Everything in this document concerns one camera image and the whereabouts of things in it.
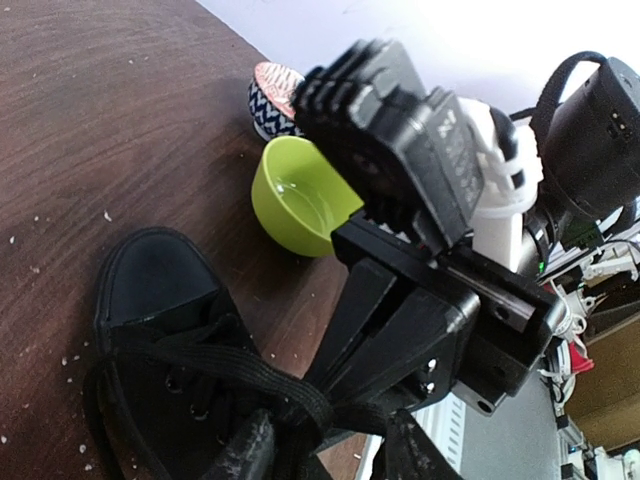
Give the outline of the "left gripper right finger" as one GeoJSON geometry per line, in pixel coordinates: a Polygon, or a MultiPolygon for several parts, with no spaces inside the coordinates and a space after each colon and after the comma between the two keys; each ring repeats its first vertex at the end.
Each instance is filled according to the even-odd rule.
{"type": "Polygon", "coordinates": [[[384,479],[461,479],[409,412],[389,418],[384,447],[384,479]]]}

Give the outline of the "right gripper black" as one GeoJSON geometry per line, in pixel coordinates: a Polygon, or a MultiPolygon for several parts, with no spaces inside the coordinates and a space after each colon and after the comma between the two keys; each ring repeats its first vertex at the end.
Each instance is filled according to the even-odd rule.
{"type": "Polygon", "coordinates": [[[454,394],[484,415],[515,396],[560,299],[465,245],[433,257],[356,215],[332,235],[348,278],[304,379],[338,404],[454,394]]]}

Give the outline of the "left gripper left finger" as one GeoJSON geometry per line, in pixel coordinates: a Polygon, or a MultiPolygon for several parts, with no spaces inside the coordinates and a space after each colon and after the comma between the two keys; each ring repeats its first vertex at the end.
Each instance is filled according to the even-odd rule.
{"type": "Polygon", "coordinates": [[[214,459],[202,480],[260,480],[270,472],[275,429],[265,409],[252,413],[214,459]]]}

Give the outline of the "upturned shoe orange sole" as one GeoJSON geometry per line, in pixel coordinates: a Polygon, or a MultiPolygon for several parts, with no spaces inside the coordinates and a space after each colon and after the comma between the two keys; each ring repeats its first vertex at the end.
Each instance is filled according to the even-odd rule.
{"type": "Polygon", "coordinates": [[[379,409],[336,407],[268,364],[228,288],[176,230],[144,228],[113,249],[96,290],[94,332],[99,357],[85,376],[83,409],[111,479],[124,471],[104,403],[157,479],[201,479],[259,409],[275,429],[265,479],[324,479],[315,452],[333,428],[386,430],[379,409]]]}

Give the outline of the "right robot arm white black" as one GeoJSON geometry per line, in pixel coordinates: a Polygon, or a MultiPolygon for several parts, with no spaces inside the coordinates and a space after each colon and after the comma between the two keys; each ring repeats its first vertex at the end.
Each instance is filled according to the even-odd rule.
{"type": "Polygon", "coordinates": [[[541,283],[576,220],[639,194],[639,78],[595,52],[530,114],[427,90],[397,44],[359,43],[293,97],[307,138],[362,199],[332,232],[349,274],[306,379],[337,405],[492,414],[567,316],[541,283]]]}

